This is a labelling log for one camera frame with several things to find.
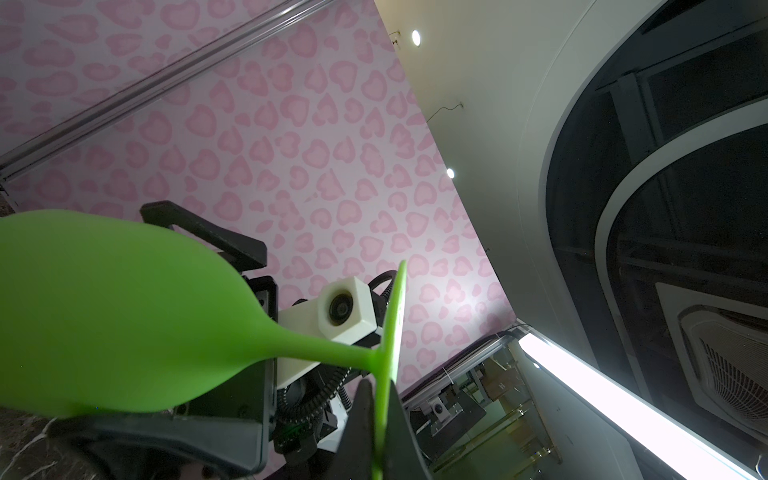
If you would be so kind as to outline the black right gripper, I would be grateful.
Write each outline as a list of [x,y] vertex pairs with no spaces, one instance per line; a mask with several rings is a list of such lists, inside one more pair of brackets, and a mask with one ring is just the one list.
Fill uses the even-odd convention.
[[[267,267],[264,242],[217,226],[169,201],[146,203],[142,220],[177,226],[221,250],[238,272]],[[221,479],[263,470],[267,430],[274,414],[275,360],[244,369],[170,414],[110,414],[56,420],[49,437],[66,444],[105,479],[160,479],[188,464]]]

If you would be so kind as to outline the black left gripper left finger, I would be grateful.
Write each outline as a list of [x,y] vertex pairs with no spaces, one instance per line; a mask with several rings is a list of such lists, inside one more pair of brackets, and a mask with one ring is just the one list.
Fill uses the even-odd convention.
[[362,380],[337,450],[338,479],[372,479],[374,463],[374,393]]

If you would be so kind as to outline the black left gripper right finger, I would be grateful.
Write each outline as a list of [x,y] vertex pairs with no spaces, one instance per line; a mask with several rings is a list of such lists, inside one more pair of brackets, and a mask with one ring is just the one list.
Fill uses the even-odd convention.
[[384,480],[430,480],[431,473],[393,383],[390,383],[388,420],[383,453]]

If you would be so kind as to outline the green wine glass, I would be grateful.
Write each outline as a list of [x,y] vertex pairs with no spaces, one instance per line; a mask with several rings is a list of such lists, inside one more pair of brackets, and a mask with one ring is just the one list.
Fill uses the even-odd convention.
[[393,281],[377,349],[279,325],[244,274],[265,245],[169,201],[141,222],[69,210],[1,221],[1,403],[54,419],[52,432],[112,479],[158,479],[197,463],[220,479],[262,468],[268,420],[173,409],[270,359],[370,372],[328,477],[381,479],[407,270]]

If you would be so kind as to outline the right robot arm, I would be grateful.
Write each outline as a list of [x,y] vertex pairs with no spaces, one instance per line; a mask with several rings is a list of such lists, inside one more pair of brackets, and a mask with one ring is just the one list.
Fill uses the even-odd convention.
[[322,365],[281,386],[273,334],[284,324],[266,245],[183,207],[145,204],[138,223],[58,213],[59,269],[69,273],[56,343],[75,415],[54,435],[108,479],[258,471],[273,442],[310,462],[337,432],[331,398],[347,370]]

